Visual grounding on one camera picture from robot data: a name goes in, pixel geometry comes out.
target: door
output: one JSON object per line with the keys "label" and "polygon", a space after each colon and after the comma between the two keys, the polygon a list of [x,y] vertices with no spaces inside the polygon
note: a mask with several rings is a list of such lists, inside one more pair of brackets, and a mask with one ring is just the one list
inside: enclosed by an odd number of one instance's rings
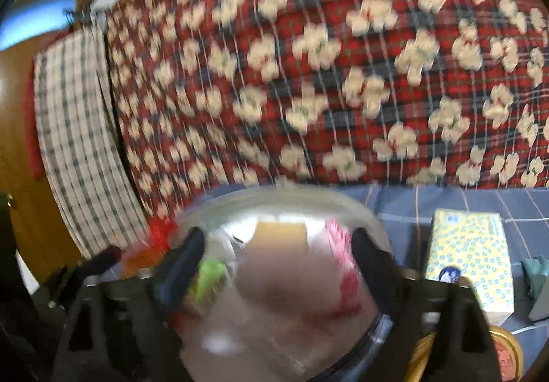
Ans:
{"label": "door", "polygon": [[32,179],[28,168],[21,111],[31,59],[48,39],[40,35],[0,52],[0,191],[13,196],[17,247],[38,282],[81,259],[47,178]]}

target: pink package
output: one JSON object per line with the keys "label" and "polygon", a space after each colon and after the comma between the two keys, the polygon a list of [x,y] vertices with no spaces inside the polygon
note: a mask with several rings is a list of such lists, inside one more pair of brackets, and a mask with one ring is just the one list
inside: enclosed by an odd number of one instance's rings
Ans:
{"label": "pink package", "polygon": [[331,253],[336,258],[341,272],[341,300],[333,316],[356,314],[362,310],[360,296],[360,274],[351,250],[351,233],[343,229],[335,219],[325,224],[325,232]]}

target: blue tablecloth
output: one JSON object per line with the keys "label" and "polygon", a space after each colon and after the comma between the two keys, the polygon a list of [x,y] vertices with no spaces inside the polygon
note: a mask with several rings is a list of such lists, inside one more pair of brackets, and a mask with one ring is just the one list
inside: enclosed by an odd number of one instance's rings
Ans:
{"label": "blue tablecloth", "polygon": [[[240,189],[218,188],[200,201]],[[360,185],[330,189],[364,203],[383,222],[397,263],[417,270],[423,270],[431,218],[437,208],[499,213],[511,256],[515,296],[515,312],[503,327],[521,343],[525,370],[529,368],[548,338],[549,322],[534,325],[528,318],[533,302],[526,296],[521,261],[537,255],[549,258],[549,188],[463,190]]]}

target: box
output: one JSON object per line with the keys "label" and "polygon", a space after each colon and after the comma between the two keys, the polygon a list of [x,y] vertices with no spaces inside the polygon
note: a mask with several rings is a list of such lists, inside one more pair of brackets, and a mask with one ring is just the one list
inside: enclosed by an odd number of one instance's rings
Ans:
{"label": "box", "polygon": [[435,211],[425,278],[448,280],[446,267],[471,280],[490,324],[500,326],[513,313],[511,261],[498,213]]}

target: teal cloth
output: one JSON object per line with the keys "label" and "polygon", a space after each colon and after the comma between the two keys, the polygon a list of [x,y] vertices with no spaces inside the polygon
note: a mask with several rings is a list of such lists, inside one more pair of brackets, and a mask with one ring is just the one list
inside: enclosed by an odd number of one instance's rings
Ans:
{"label": "teal cloth", "polygon": [[526,285],[530,286],[528,296],[536,301],[545,284],[545,278],[549,275],[549,262],[540,255],[525,259],[522,261],[522,266],[526,272]]}

